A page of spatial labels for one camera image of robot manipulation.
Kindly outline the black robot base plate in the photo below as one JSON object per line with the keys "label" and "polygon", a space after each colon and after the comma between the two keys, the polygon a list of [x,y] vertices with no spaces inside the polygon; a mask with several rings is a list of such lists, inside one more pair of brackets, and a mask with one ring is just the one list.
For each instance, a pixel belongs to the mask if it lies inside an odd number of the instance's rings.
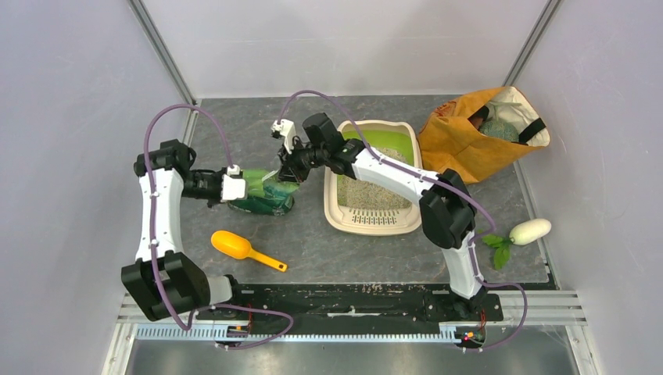
{"label": "black robot base plate", "polygon": [[252,312],[208,310],[197,321],[248,320],[253,334],[273,334],[291,316],[291,334],[428,334],[439,323],[504,319],[497,294],[465,302],[446,284],[243,284],[235,291],[230,303]]}

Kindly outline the green cat litter bag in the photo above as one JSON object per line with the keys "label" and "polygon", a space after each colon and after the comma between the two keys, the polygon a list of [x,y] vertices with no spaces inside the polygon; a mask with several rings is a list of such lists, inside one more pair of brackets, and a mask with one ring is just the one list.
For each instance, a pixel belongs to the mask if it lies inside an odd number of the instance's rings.
{"label": "green cat litter bag", "polygon": [[276,170],[243,170],[247,182],[247,197],[228,203],[231,209],[265,216],[283,216],[294,206],[296,182],[280,181]]}

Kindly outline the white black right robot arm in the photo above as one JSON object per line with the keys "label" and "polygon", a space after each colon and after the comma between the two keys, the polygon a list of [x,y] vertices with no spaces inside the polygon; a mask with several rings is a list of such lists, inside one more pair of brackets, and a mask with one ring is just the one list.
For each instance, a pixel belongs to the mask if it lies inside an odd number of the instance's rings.
{"label": "white black right robot arm", "polygon": [[453,313],[463,320],[479,314],[487,290],[472,244],[476,208],[460,175],[454,170],[437,173],[417,169],[378,152],[362,138],[345,138],[323,112],[307,118],[303,129],[306,142],[296,135],[289,120],[271,125],[272,137],[283,142],[278,151],[278,179],[302,183],[310,170],[324,166],[339,176],[376,184],[417,205],[424,235],[443,250],[454,294]]}

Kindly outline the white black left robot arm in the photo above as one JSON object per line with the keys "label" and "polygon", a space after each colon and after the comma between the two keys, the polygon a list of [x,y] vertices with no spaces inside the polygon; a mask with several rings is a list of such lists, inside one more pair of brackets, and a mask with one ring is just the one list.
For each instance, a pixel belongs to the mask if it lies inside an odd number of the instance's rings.
{"label": "white black left robot arm", "polygon": [[178,140],[141,154],[134,163],[142,192],[142,232],[135,261],[122,268],[121,281],[147,320],[198,309],[216,310],[227,319],[241,316],[245,298],[233,276],[211,281],[185,254],[181,237],[181,200],[204,200],[209,207],[247,196],[239,166],[194,168],[196,152]]}

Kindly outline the yellow plastic scoop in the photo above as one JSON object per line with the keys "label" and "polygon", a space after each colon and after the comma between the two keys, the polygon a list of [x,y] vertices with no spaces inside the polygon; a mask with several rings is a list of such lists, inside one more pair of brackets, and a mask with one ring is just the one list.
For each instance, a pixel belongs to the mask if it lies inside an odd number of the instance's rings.
{"label": "yellow plastic scoop", "polygon": [[233,259],[253,259],[280,272],[285,272],[288,266],[277,259],[255,250],[250,241],[226,230],[219,230],[212,234],[211,245],[223,254]]}

